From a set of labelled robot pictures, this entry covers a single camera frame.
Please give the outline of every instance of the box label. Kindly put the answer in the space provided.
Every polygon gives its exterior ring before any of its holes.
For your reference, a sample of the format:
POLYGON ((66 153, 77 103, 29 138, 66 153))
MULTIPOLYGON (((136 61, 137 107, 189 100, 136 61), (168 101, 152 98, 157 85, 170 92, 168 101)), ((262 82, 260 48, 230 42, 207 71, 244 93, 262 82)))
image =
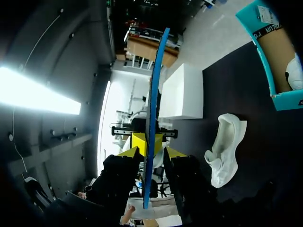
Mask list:
POLYGON ((258 10, 260 13, 260 19, 263 23, 280 25, 278 19, 269 8, 264 6, 258 6, 258 10))
POLYGON ((280 28, 282 28, 281 25, 267 25, 267 26, 259 29, 258 31, 253 32, 252 34, 255 36, 256 39, 259 39, 262 36, 272 32, 272 31, 276 31, 280 28))

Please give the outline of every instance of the white cabinet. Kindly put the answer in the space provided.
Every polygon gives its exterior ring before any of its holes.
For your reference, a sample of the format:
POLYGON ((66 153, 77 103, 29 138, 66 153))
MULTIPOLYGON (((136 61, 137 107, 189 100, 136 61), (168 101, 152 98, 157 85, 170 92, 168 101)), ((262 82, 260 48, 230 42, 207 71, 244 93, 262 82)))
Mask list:
POLYGON ((203 118, 202 70, 182 64, 163 84, 160 118, 203 118))

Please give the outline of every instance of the dark floor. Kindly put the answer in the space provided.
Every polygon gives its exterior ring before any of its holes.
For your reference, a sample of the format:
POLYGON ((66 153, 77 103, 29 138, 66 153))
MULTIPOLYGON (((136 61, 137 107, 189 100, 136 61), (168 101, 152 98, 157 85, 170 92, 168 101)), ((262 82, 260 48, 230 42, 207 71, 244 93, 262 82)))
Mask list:
POLYGON ((254 196, 268 180, 277 183, 275 203, 299 182, 302 168, 303 109, 276 111, 269 96, 263 65, 253 43, 235 50, 203 71, 204 119, 174 122, 178 138, 171 147, 196 156, 207 179, 211 168, 204 153, 217 134, 218 116, 225 113, 247 120, 247 130, 238 146, 239 169, 218 190, 218 200, 235 201, 254 196))

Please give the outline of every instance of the white shoe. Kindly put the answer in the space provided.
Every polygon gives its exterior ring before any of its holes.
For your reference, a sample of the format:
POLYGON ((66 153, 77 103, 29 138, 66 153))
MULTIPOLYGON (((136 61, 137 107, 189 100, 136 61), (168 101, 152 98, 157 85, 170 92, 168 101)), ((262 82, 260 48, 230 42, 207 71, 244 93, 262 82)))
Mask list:
POLYGON ((247 121, 240 121, 233 114, 218 117, 219 128, 211 151, 206 151, 204 158, 212 168, 212 186, 220 188, 227 184, 238 170, 236 148, 243 140, 247 121))

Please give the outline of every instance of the fluorescent light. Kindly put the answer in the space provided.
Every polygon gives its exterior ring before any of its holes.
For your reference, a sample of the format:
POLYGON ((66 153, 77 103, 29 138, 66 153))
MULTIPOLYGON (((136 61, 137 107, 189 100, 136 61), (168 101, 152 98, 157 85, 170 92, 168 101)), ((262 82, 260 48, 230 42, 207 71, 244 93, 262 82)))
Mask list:
POLYGON ((54 112, 80 113, 81 104, 7 68, 0 68, 0 102, 54 112))
POLYGON ((100 176, 101 171, 103 170, 103 164, 101 163, 101 137, 102 137, 104 112, 105 112, 105 108, 106 108, 109 88, 110 88, 110 81, 108 81, 107 87, 105 90, 103 103, 102 103, 102 109, 101 109, 100 123, 99 123, 98 141, 97 141, 97 174, 98 174, 98 176, 100 176))

